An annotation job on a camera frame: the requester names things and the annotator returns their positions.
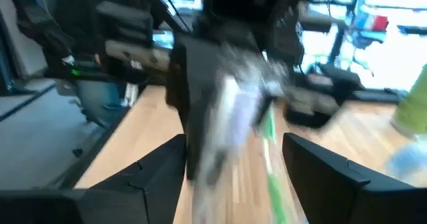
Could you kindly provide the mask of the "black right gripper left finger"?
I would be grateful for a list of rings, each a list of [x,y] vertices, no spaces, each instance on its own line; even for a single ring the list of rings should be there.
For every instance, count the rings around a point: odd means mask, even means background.
[[[176,135],[89,189],[85,224],[173,224],[186,140]]]

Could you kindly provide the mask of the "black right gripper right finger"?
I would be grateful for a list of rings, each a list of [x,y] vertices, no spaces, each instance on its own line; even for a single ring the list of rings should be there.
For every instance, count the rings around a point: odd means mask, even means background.
[[[284,133],[282,153],[309,224],[405,223],[405,183],[293,133]]]

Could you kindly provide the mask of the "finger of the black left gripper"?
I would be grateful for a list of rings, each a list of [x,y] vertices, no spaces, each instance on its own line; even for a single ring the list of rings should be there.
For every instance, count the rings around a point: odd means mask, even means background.
[[[256,125],[259,126],[264,119],[271,104],[277,100],[276,96],[263,94],[260,98],[260,104],[256,115]]]
[[[169,54],[166,103],[175,107],[187,142],[187,180],[195,179],[204,146],[205,112],[214,94],[219,45],[176,33]]]

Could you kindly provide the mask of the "purple toothbrush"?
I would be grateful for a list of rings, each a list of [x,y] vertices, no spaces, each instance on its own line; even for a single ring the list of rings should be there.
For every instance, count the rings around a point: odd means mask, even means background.
[[[288,72],[262,54],[225,48],[205,112],[204,146],[193,180],[191,224],[216,224],[220,188],[233,158],[256,125],[263,94],[283,97]]]

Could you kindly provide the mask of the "green toothbrush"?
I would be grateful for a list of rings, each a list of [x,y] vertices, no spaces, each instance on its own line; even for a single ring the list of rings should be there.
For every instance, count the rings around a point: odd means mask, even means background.
[[[274,108],[271,105],[267,108],[262,117],[259,134],[262,140],[272,224],[289,224],[286,204],[284,202],[284,191],[279,179],[279,170],[274,164],[274,148],[276,147],[277,141]]]

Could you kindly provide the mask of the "green disinfecting wipes canister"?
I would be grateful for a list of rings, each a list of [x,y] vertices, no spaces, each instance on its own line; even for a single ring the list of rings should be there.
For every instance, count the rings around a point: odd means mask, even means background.
[[[427,138],[427,64],[423,66],[410,92],[399,102],[391,124],[407,137]]]

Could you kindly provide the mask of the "black aluminium table frame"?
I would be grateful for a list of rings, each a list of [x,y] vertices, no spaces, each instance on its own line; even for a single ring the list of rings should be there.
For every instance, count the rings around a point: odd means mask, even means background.
[[[75,148],[98,151],[93,183],[120,169],[181,132],[177,113],[164,102],[161,87],[150,87],[113,135],[87,123],[69,98],[49,91],[2,119],[9,99],[0,98],[0,189],[56,186],[59,177],[77,163]],[[408,143],[390,124],[392,105],[349,103],[327,129],[310,131],[288,125],[276,111],[276,129],[319,143],[372,169]]]

